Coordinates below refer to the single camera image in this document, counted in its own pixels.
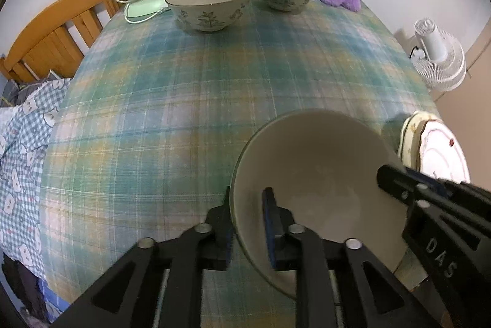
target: plaid tablecloth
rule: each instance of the plaid tablecloth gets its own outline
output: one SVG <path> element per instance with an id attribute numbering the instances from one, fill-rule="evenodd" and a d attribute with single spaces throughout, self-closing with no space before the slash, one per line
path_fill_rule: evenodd
<path id="1" fill-rule="evenodd" d="M 44 164 L 41 240 L 50 288 L 73 301 L 139 238 L 177 237 L 218 205 L 242 147 L 277 115 L 352 115 L 394 148 L 404 119 L 435 112 L 401 47 L 367 8 L 252 0 L 235 25 L 185 32 L 170 12 L 116 15 L 83 60 Z M 294 326 L 294 303 L 235 244 L 206 272 L 203 326 Z"/>

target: metal screw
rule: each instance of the metal screw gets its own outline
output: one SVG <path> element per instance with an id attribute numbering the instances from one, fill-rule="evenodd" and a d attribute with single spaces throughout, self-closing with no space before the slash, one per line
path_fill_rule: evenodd
<path id="1" fill-rule="evenodd" d="M 416 202 L 416 204 L 422 209 L 427 209 L 430 207 L 430 203 L 424 199 L 420 199 L 419 201 Z"/>
<path id="2" fill-rule="evenodd" d="M 357 250 L 361 247 L 361 242 L 356 238 L 350 238 L 345 243 L 346 247 L 348 247 L 349 249 Z"/>
<path id="3" fill-rule="evenodd" d="M 155 241 L 153 238 L 142 238 L 138 241 L 138 247 L 141 249 L 149 249 L 154 245 Z"/>
<path id="4" fill-rule="evenodd" d="M 288 227 L 288 231 L 290 231 L 291 234 L 301 234 L 305 231 L 305 227 L 300 224 L 292 224 Z"/>
<path id="5" fill-rule="evenodd" d="M 200 234 L 206 234 L 207 232 L 210 232 L 211 230 L 212 230 L 212 226 L 208 223 L 201 223 L 195 227 L 195 231 L 199 232 Z"/>

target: black cloth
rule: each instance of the black cloth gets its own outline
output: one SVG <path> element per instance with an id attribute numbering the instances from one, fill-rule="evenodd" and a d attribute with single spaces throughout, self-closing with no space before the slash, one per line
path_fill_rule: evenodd
<path id="1" fill-rule="evenodd" d="M 40 321 L 48 321 L 48 313 L 43 295 L 39 289 L 38 278 L 21 262 L 3 255 L 2 270 L 12 292 L 19 298 L 31 316 Z"/>

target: checkered bedding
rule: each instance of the checkered bedding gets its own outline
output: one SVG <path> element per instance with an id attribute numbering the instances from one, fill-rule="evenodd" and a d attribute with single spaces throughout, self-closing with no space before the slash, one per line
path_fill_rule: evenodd
<path id="1" fill-rule="evenodd" d="M 33 92 L 0 132 L 0 245 L 44 278 L 39 235 L 41 173 L 51 130 L 70 79 Z"/>

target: stack of plates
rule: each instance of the stack of plates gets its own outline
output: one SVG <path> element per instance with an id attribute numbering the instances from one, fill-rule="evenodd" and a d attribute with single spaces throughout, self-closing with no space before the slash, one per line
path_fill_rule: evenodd
<path id="1" fill-rule="evenodd" d="M 416 111 L 401 130 L 398 156 L 404 166 L 433 178 L 470 182 L 462 148 L 437 115 Z"/>

